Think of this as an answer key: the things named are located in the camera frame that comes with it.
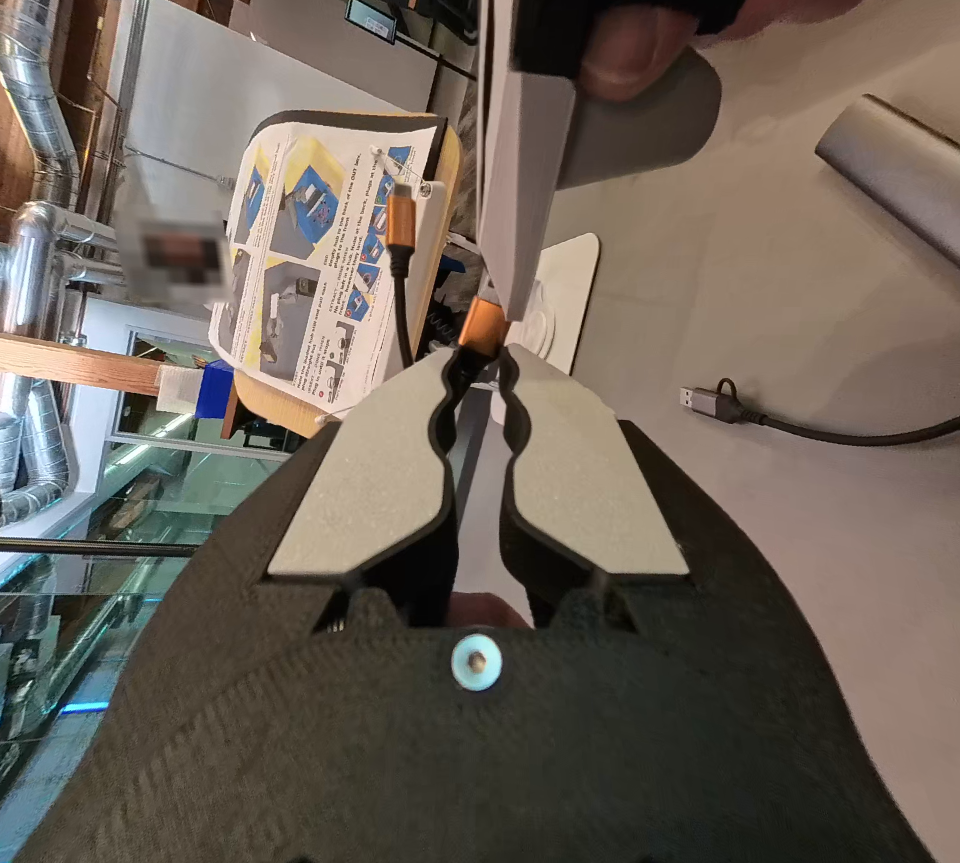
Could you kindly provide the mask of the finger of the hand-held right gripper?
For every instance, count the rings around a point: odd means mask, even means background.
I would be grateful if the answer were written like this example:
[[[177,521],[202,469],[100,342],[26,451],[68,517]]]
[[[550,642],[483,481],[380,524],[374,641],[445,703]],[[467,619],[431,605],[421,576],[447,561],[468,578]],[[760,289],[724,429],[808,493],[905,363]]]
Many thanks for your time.
[[[491,92],[478,246],[489,293],[512,322],[524,315],[536,276],[577,93],[566,77],[524,72],[497,77]]]

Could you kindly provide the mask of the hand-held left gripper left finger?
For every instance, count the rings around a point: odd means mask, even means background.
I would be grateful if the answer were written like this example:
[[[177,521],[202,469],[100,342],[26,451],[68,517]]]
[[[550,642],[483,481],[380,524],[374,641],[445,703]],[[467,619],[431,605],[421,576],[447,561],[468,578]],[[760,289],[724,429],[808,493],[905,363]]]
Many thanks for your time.
[[[270,581],[379,589],[415,627],[443,623],[458,566],[451,370],[438,350],[337,427],[270,558]]]

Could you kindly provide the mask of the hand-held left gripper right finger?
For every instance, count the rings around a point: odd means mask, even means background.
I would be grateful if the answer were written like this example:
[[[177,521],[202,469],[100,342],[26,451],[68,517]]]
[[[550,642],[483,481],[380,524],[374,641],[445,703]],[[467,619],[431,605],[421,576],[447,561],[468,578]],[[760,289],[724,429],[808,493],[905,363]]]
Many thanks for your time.
[[[499,358],[510,451],[499,512],[502,563],[535,627],[571,593],[601,607],[634,588],[690,582],[690,567],[615,412],[517,343]]]

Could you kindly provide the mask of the grey usb hub with cable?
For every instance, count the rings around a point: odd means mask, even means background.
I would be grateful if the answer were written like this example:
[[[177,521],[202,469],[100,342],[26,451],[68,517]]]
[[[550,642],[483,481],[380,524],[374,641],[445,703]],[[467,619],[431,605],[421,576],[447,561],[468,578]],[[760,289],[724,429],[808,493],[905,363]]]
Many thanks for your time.
[[[816,156],[952,269],[959,268],[958,142],[873,94],[846,107],[815,147]],[[733,380],[681,389],[682,406],[723,425],[751,425],[802,440],[858,449],[897,449],[954,437],[959,419],[885,435],[817,430],[744,404]]]

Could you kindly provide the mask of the white document stand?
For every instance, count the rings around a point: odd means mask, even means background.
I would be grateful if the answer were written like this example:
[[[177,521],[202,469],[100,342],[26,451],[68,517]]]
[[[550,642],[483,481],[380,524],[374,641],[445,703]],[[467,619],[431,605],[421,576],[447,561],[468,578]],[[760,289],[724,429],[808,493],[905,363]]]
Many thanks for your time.
[[[443,252],[451,245],[474,250],[474,244],[450,234],[452,200],[459,186],[461,162],[461,143],[455,129],[448,125],[442,137],[431,196],[417,199],[419,231],[407,283],[412,307],[408,321],[413,339],[419,339],[423,333]],[[533,303],[534,311],[540,316],[523,318],[521,329],[514,331],[516,341],[540,342],[536,354],[568,375],[572,374],[600,249],[594,233],[544,249],[535,275],[539,292],[534,293]],[[222,437],[233,437],[248,416],[262,417],[307,439],[325,425],[341,420],[343,413],[325,413],[237,368],[223,414]]]

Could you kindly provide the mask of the printed instruction sheet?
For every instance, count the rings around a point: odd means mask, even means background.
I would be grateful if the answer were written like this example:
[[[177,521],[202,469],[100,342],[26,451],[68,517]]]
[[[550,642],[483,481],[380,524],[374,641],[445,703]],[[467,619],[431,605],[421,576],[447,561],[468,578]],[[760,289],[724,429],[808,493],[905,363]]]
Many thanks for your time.
[[[447,120],[286,110],[241,158],[226,222],[231,276],[209,341],[234,370],[327,414],[387,376],[396,347],[387,204],[431,182]]]

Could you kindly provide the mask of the silver ventilation duct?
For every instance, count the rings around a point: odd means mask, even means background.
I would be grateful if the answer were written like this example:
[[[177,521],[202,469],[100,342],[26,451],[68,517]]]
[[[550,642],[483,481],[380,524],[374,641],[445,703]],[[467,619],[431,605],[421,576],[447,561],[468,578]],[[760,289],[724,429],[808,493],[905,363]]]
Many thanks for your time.
[[[76,148],[50,72],[60,0],[2,0],[2,84],[33,159],[30,199],[15,213],[2,288],[2,333],[47,340],[63,270],[57,242],[79,184]],[[53,506],[69,484],[52,384],[2,371],[2,529]]]

